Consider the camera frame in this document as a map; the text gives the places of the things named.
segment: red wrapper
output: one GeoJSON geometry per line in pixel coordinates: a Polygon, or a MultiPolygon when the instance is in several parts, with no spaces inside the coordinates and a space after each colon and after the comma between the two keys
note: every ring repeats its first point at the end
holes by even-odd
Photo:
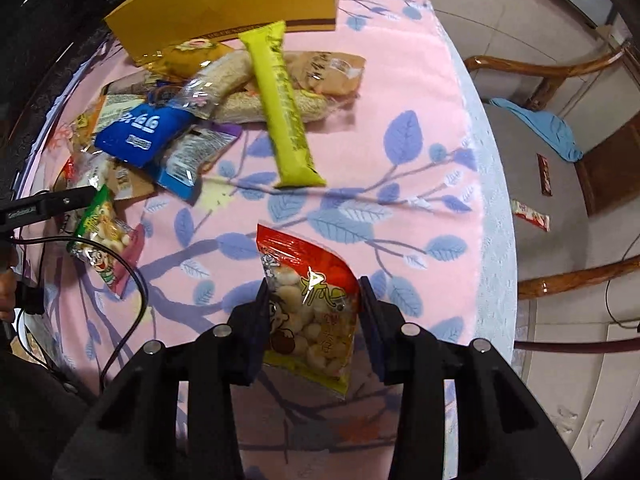
{"type": "Polygon", "coordinates": [[[549,180],[549,164],[546,157],[538,154],[538,167],[540,168],[540,189],[543,195],[551,196],[551,181],[549,180]]]}
{"type": "Polygon", "coordinates": [[[539,227],[543,231],[549,231],[549,216],[540,214],[528,205],[517,200],[511,200],[511,212],[514,216],[525,219],[530,224],[539,227]]]}

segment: chair seat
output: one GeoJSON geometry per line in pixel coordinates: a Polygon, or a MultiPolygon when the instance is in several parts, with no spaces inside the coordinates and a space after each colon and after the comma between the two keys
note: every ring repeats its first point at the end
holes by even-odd
{"type": "Polygon", "coordinates": [[[588,219],[575,167],[512,112],[484,106],[500,153],[510,198],[550,217],[545,232],[513,219],[518,280],[584,269],[588,219]],[[542,195],[537,153],[546,157],[553,196],[542,195]]]}

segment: tablecloth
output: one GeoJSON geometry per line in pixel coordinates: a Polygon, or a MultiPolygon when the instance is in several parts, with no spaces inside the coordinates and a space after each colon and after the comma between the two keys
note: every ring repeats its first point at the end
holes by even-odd
{"type": "MultiPolygon", "coordinates": [[[[151,309],[120,363],[151,338],[169,345],[193,340],[255,296],[262,275],[258,221],[336,251],[357,276],[370,277],[377,295],[440,338],[464,344],[476,334],[493,335],[509,357],[515,266],[504,176],[478,96],[428,1],[340,0],[336,32],[289,34],[285,48],[367,58],[356,105],[309,130],[328,189],[274,190],[268,136],[248,128],[206,176],[195,207],[161,193],[127,210],[127,221],[145,227],[140,269],[150,284],[151,309]]],[[[103,83],[134,70],[117,45],[89,69],[26,188],[36,192],[51,183],[68,156],[65,124],[103,83]]],[[[34,226],[25,237],[42,231],[34,226]]],[[[37,252],[28,257],[37,261],[37,252]]],[[[136,315],[137,301],[132,283],[119,301],[91,269],[60,250],[47,251],[54,351],[90,387],[136,315]]],[[[450,384],[446,391],[451,439],[450,384]]],[[[234,402],[244,408],[236,411],[236,423],[248,478],[283,472],[386,478],[400,398],[398,388],[372,376],[360,335],[346,401],[286,372],[263,371],[256,385],[234,389],[234,402]]],[[[180,431],[186,430],[185,400],[183,391],[180,431]]],[[[448,476],[454,457],[455,445],[447,446],[448,476]]]]}

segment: blue cloth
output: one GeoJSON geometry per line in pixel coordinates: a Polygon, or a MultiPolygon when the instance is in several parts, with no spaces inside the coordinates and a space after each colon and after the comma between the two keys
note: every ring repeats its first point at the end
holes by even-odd
{"type": "Polygon", "coordinates": [[[571,127],[560,117],[544,110],[532,112],[499,97],[493,98],[489,102],[516,114],[567,162],[577,162],[582,158],[582,152],[575,145],[574,133],[571,131],[571,127]]]}

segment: lace tablecloth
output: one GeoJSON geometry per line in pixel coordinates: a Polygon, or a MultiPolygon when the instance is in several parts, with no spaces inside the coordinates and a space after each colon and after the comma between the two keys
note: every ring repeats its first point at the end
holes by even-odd
{"type": "MultiPolygon", "coordinates": [[[[145,227],[139,266],[150,309],[110,375],[146,340],[168,346],[193,340],[255,297],[262,277],[258,221],[331,248],[356,276],[369,276],[379,297],[439,338],[466,344],[484,336],[510,358],[516,273],[506,183],[478,95],[431,5],[340,0],[335,32],[289,34],[285,48],[367,58],[356,105],[309,129],[328,187],[274,190],[268,136],[249,128],[205,176],[193,208],[162,192],[127,209],[127,221],[145,227]]],[[[62,168],[65,124],[101,85],[134,70],[117,45],[84,69],[58,127],[33,157],[23,194],[49,186],[62,168]]],[[[24,237],[42,231],[33,226],[24,237]]],[[[28,253],[31,262],[38,258],[37,250],[28,253]]],[[[45,268],[55,357],[96,389],[100,366],[134,319],[139,295],[131,282],[119,301],[59,248],[47,250],[45,268]]],[[[180,432],[186,394],[181,391],[178,405],[180,432]]],[[[401,390],[372,375],[361,335],[344,401],[274,368],[233,394],[242,406],[236,423],[248,478],[388,476],[401,390]]],[[[446,475],[452,476],[451,384],[446,400],[446,475]]]]}

